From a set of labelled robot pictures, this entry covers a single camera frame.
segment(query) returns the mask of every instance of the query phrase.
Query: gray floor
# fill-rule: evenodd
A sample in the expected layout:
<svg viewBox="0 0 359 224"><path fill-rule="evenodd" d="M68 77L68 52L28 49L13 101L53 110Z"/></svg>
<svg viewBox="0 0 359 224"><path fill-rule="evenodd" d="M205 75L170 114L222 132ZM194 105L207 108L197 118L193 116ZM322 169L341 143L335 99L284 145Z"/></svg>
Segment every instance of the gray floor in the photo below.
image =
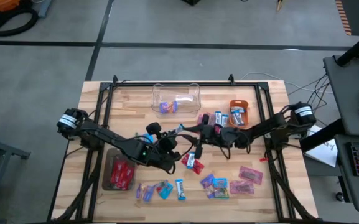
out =
<svg viewBox="0 0 359 224"><path fill-rule="evenodd" d="M30 31L0 40L94 42L108 0L55 0L48 18ZM115 0L104 42L351 46L334 0ZM15 26L26 16L11 21ZM0 218L9 223L45 221L67 142L56 133L62 112L80 97L93 47L0 46L0 141L31 151L14 159L0 189ZM275 75L297 85L324 74L322 59L342 52L284 50L102 48L92 80L224 80L249 72ZM249 80L272 79L249 75ZM295 90L287 85L287 92ZM307 101L311 92L290 95ZM339 117L335 100L318 110L324 123ZM352 204L336 202L333 178L311 177L321 218L359 222Z"/></svg>

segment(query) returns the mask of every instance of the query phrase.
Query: wooden table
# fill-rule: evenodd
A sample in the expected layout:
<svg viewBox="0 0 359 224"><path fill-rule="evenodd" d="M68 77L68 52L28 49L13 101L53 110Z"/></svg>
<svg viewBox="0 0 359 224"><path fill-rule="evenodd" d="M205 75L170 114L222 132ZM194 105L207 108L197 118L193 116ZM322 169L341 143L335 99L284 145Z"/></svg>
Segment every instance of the wooden table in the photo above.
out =
<svg viewBox="0 0 359 224"><path fill-rule="evenodd" d="M283 81L267 81L271 92L274 112L277 113L289 104L286 87ZM78 108L92 112L96 106L100 82L85 82ZM110 111L110 129L129 138L135 132L146 133L145 127L151 122L159 122L162 130L176 128L180 123L193 126L197 118L159 119L151 110L151 87L122 87L113 93L113 104ZM249 103L248 128L260 123L255 90L248 87L201 87L202 108L199 114L220 110L229 112L230 100L246 100ZM190 144L177 138L179 145L175 150L184 152ZM68 152L77 149L79 141L73 141ZM100 177L98 197L96 200L94 222L275 222L277 221L272 184L266 162L259 159L264 156L263 138L258 138L251 145L251 154L245 150L233 149L231 159L226 160L219 148L204 146L200 160L205 165L200 175L187 170L180 162L174 175L153 167L138 166L135 187L127 192L105 191L101 188ZM291 190L301 204L317 217L317 211L310 189L302 153L299 149L289 147L283 151ZM86 149L75 152L66 158L52 218L60 216L78 193L85 165ZM230 195L228 200L208 199L200 181L208 174L215 177L226 177L228 181L239 180L240 166L252 167L264 173L261 185L255 185L254 195ZM176 188L167 200L154 194L150 203L135 199L135 190L139 183L154 185L162 180L174 184L175 179L184 180L186 201L178 201ZM281 201L285 214L284 194ZM84 209L88 210L89 197Z"/></svg>

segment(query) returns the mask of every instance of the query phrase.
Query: clear plastic container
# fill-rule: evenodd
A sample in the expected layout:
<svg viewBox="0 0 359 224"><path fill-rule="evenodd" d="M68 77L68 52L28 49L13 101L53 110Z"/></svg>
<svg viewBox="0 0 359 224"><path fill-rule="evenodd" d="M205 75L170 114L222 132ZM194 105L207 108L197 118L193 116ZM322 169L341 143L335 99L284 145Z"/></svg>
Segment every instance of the clear plastic container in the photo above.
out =
<svg viewBox="0 0 359 224"><path fill-rule="evenodd" d="M155 84L152 110L158 118L193 118L201 108L200 86Z"/></svg>

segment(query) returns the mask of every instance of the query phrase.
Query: black floor line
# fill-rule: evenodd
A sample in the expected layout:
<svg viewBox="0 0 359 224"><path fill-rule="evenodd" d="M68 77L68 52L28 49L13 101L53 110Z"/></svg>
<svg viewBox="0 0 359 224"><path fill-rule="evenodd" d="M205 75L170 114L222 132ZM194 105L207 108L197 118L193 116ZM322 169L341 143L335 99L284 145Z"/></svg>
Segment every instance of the black floor line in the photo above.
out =
<svg viewBox="0 0 359 224"><path fill-rule="evenodd" d="M107 3L105 16L103 16L102 25L100 27L98 38L96 40L96 46L93 49L90 65L88 67L88 71L86 72L85 81L92 80L93 71L95 71L95 65L96 65L96 61L98 60L100 47L101 47L103 38L105 37L107 24L109 23L110 12L111 12L111 8L113 7L113 2L114 2L114 0L109 0L109 2Z"/></svg>
<svg viewBox="0 0 359 224"><path fill-rule="evenodd" d="M162 43L102 43L102 47L147 48L147 49L238 49L238 50L321 50L347 51L345 46L301 45L246 45L246 44L162 44Z"/></svg>
<svg viewBox="0 0 359 224"><path fill-rule="evenodd" d="M95 42L43 42L43 41L3 41L2 46L46 46L46 47L94 47Z"/></svg>

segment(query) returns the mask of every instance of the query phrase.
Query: black wheel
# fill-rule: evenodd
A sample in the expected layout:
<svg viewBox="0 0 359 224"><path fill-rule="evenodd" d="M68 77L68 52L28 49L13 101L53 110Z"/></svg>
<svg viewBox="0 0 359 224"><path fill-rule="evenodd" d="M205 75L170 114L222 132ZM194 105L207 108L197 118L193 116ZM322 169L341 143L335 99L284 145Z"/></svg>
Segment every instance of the black wheel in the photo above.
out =
<svg viewBox="0 0 359 224"><path fill-rule="evenodd" d="M337 199L337 201L339 202L345 202L345 199L343 197L343 193L342 192L338 192L335 194L335 199Z"/></svg>

